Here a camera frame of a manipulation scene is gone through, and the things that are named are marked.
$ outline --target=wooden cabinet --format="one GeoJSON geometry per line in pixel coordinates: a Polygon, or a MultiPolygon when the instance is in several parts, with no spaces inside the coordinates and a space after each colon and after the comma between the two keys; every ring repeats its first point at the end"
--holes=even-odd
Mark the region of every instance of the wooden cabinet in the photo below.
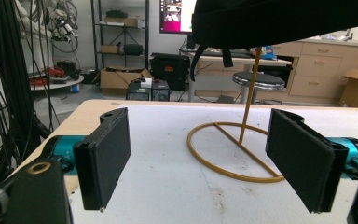
{"type": "MultiPolygon", "coordinates": [[[[347,83],[345,73],[358,69],[358,45],[353,42],[300,40],[273,45],[275,54],[295,57],[288,91],[276,100],[337,104],[347,83]]],[[[270,94],[260,94],[271,99],[270,94]]]]}
{"type": "Polygon", "coordinates": [[[301,42],[288,42],[272,45],[272,47],[276,55],[298,57],[301,54],[302,45],[301,42]]]}

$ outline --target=drawer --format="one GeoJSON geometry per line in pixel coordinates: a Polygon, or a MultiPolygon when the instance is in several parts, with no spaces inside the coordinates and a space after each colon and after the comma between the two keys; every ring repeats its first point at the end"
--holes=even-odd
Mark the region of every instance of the drawer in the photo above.
{"type": "Polygon", "coordinates": [[[303,43],[288,42],[277,45],[272,45],[275,55],[298,57],[301,53],[303,43]]]}
{"type": "Polygon", "coordinates": [[[303,55],[298,60],[296,76],[336,77],[342,58],[303,55]]]}
{"type": "Polygon", "coordinates": [[[334,44],[304,43],[301,54],[342,57],[345,47],[334,44]]]}
{"type": "Polygon", "coordinates": [[[324,98],[341,97],[347,80],[333,77],[295,77],[290,95],[324,98]]]}
{"type": "Polygon", "coordinates": [[[243,72],[244,64],[234,63],[233,67],[225,67],[223,63],[211,63],[200,61],[196,68],[197,75],[232,76],[237,72],[243,72]]]}

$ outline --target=floor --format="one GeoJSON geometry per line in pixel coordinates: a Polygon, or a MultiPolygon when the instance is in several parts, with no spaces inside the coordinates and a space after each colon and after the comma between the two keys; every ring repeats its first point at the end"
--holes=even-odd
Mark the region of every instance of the floor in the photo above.
{"type": "MultiPolygon", "coordinates": [[[[173,91],[170,95],[171,102],[186,102],[187,91],[173,91]]],[[[82,84],[79,93],[71,93],[69,88],[51,90],[52,102],[57,113],[57,120],[53,120],[54,127],[57,128],[59,123],[63,122],[73,110],[82,102],[90,99],[117,99],[124,100],[124,96],[105,95],[102,94],[99,86],[91,84],[82,84]]],[[[35,110],[39,119],[48,126],[49,118],[47,112],[46,94],[42,91],[35,92],[35,110]]],[[[195,97],[194,101],[199,103],[217,102],[217,98],[213,97],[195,97]]]]}

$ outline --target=black box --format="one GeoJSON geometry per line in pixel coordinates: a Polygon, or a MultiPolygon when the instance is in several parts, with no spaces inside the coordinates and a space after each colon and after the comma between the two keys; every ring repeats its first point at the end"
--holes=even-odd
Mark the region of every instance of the black box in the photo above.
{"type": "Polygon", "coordinates": [[[149,101],[149,88],[141,88],[141,79],[133,80],[127,88],[126,100],[149,101]]]}
{"type": "Polygon", "coordinates": [[[188,78],[190,58],[184,55],[152,53],[151,74],[154,79],[167,81],[170,90],[183,91],[188,78]]]}
{"type": "Polygon", "coordinates": [[[152,101],[170,101],[170,87],[164,80],[155,81],[152,85],[152,101]]]}

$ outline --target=stool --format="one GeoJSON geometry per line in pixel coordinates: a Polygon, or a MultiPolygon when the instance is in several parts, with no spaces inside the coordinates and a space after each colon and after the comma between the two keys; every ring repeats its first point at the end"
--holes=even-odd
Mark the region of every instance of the stool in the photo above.
{"type": "MultiPolygon", "coordinates": [[[[241,97],[241,103],[245,103],[245,92],[246,88],[250,86],[252,81],[252,73],[251,72],[239,72],[235,73],[232,76],[232,80],[235,83],[238,83],[242,85],[242,97],[241,97]]],[[[262,74],[259,73],[256,76],[255,79],[255,88],[254,93],[252,96],[251,104],[255,103],[255,99],[257,96],[257,91],[283,91],[284,90],[284,81],[279,78],[272,75],[262,74]]]]}

